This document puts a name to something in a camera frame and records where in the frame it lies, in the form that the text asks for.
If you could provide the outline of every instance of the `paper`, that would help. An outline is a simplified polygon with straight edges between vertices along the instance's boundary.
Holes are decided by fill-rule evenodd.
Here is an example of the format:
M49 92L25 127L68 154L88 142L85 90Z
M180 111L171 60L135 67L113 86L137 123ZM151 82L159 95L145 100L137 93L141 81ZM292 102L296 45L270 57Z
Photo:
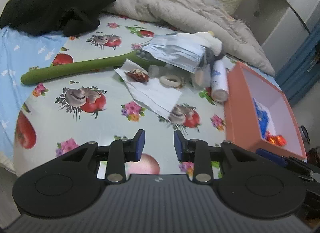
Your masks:
M145 71L142 67L128 59L121 68L115 69L115 71L124 80L130 94L135 100L143 102L158 115L168 118L182 93L175 88L164 87L160 83L159 78L149 78L149 81L146 83L134 81L125 74L125 72L133 69Z

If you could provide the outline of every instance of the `pink box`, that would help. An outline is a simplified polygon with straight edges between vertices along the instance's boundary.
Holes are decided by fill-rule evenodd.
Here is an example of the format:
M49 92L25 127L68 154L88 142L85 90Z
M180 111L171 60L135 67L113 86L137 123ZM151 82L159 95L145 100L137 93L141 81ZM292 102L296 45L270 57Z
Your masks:
M229 100L224 104L227 140L253 152L263 148L281 156L306 159L297 122L281 90L241 62L228 73L228 85ZM285 146L262 138L252 98L267 111L268 129L272 135L282 135Z

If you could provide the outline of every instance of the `ring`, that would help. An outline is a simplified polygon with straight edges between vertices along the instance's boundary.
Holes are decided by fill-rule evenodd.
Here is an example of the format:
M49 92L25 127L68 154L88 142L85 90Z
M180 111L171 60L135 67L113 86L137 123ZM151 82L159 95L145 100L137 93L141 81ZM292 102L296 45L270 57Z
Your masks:
M160 82L167 86L178 87L181 85L181 78L176 75L162 76Z

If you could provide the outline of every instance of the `blue face mask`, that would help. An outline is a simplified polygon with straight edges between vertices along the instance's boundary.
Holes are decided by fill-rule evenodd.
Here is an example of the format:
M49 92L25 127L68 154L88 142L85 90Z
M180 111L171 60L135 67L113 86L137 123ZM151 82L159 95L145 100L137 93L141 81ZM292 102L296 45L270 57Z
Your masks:
M176 35L154 35L142 48L154 58L194 73L203 58L205 47Z

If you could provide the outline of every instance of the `black jacket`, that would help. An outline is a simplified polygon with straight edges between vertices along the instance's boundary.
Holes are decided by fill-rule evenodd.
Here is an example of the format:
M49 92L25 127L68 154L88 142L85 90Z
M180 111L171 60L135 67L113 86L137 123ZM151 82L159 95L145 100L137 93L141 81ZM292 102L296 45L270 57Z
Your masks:
M99 13L116 0L9 0L0 28L9 26L33 36L63 31L76 36L96 29Z

